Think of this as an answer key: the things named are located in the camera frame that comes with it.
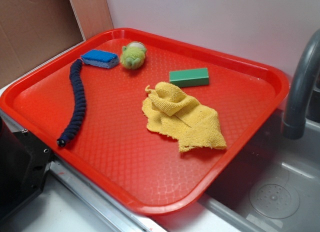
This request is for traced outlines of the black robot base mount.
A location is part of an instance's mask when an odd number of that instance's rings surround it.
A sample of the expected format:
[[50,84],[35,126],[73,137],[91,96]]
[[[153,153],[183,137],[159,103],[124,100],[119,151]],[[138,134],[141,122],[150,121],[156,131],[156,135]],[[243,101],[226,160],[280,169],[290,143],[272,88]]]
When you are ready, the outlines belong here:
[[40,195],[52,150],[33,133],[12,132],[0,120],[0,221]]

